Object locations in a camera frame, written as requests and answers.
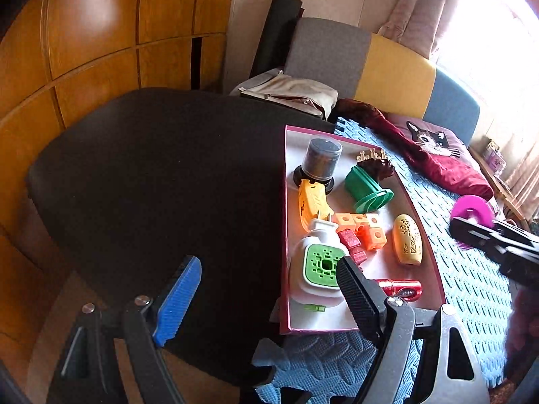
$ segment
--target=upholstered headboard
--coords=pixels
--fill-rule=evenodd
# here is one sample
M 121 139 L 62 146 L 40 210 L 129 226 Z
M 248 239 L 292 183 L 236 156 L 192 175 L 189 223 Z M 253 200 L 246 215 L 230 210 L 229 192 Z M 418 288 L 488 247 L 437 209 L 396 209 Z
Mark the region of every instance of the upholstered headboard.
M 475 99 L 432 61 L 358 27 L 320 18 L 298 23 L 285 74 L 318 80 L 339 98 L 451 129 L 466 145 L 479 118 Z

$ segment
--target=red metallic object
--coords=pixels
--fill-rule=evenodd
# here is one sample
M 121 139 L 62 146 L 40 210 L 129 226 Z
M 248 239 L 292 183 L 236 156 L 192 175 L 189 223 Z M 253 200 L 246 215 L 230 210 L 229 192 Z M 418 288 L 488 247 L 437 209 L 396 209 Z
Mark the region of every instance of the red metallic object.
M 414 279 L 377 279 L 378 285 L 388 296 L 400 296 L 406 302 L 417 301 L 423 289 L 421 283 Z
M 339 231 L 337 235 L 341 239 L 341 243 L 348 249 L 352 260 L 354 260 L 359 267 L 359 265 L 367 259 L 367 254 L 361 247 L 359 238 L 357 238 L 356 234 L 354 234 L 354 231 L 351 229 L 343 229 L 342 231 Z

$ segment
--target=box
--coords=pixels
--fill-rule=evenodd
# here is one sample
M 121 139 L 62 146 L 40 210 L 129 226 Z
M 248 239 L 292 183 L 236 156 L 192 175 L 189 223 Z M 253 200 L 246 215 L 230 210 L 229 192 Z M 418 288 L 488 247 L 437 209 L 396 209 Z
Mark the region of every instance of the box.
M 331 208 L 336 213 L 352 213 L 354 200 L 344 189 L 344 178 L 356 164 L 356 156 L 362 150 L 379 149 L 370 144 L 361 143 L 336 135 L 324 134 L 310 129 L 286 126 L 285 129 L 285 196 L 284 196 L 284 232 L 283 257 L 280 299 L 280 331 L 281 334 L 290 333 L 323 333 L 343 332 L 357 330 L 356 323 L 348 309 L 346 301 L 340 305 L 326 308 L 325 312 L 307 311 L 303 304 L 299 304 L 288 295 L 288 268 L 289 258 L 292 256 L 298 241 L 305 235 L 301 226 L 298 211 L 298 188 L 293 180 L 294 169 L 300 165 L 305 156 L 309 140 L 313 135 L 325 135 L 338 140 L 343 147 L 341 159 L 337 164 L 333 178 L 335 186 L 327 196 Z M 393 199 L 378 210 L 382 228 L 387 237 L 387 244 L 378 251 L 367 252 L 367 261 L 362 264 L 363 273 L 371 279 L 416 279 L 423 289 L 419 300 L 411 303 L 412 306 L 437 310 L 444 304 L 445 293 L 441 283 L 440 273 L 430 246 L 430 242 L 422 226 L 410 197 L 395 173 L 391 178 L 381 182 L 383 188 L 393 190 Z M 421 232 L 423 244 L 423 257 L 421 266 L 402 266 L 398 263 L 393 251 L 392 227 L 394 219 L 400 214 L 408 214 L 416 221 Z

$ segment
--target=clear plastic lid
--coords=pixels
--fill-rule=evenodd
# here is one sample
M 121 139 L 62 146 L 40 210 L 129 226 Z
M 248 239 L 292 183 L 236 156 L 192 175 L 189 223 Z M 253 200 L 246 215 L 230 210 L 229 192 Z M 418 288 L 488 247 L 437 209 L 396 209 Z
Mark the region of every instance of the clear plastic lid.
M 332 138 L 315 135 L 309 141 L 301 168 L 307 176 L 318 181 L 327 181 L 333 176 L 341 153 L 341 143 Z

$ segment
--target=person's hand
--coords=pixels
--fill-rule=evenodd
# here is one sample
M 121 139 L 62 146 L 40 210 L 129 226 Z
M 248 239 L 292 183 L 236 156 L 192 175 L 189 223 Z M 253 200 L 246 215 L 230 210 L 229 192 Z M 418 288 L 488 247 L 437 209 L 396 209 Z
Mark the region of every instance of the person's hand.
M 506 351 L 507 357 L 524 348 L 532 336 L 539 342 L 539 293 L 520 289 L 513 303 L 513 314 L 509 317 Z

